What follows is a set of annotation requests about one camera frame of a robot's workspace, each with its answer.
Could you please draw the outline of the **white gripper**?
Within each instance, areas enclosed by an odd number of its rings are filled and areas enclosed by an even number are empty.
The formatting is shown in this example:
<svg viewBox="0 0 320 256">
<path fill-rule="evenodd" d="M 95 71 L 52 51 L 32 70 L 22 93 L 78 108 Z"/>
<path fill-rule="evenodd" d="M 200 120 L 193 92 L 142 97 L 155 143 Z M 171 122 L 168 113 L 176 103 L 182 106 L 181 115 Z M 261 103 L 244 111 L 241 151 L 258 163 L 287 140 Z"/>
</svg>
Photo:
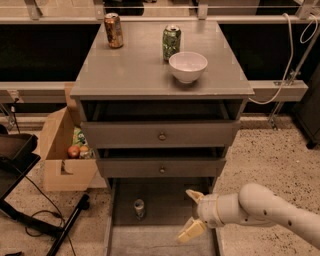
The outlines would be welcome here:
<svg viewBox="0 0 320 256">
<path fill-rule="evenodd" d="M 206 228 L 214 229 L 220 226 L 217 195 L 204 195 L 191 189 L 187 189 L 186 194 L 196 203 L 197 218 L 191 217 L 178 233 L 177 241 L 180 243 L 186 243 L 200 236 L 206 231 Z"/>
</svg>

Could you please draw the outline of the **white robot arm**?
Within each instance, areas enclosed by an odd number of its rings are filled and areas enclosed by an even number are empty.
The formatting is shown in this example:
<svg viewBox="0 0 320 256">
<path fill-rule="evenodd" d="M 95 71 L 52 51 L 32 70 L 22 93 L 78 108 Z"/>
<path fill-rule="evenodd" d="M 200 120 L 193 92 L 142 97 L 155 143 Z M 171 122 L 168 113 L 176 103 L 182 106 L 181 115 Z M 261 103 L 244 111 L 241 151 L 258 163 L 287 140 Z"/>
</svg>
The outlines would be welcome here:
<svg viewBox="0 0 320 256">
<path fill-rule="evenodd" d="M 207 228 L 226 224 L 280 225 L 320 249 L 320 216 L 297 208 L 265 186 L 249 183 L 228 195 L 204 195 L 191 189 L 186 194 L 196 203 L 197 218 L 191 217 L 179 232 L 177 240 L 181 243 L 202 235 Z"/>
</svg>

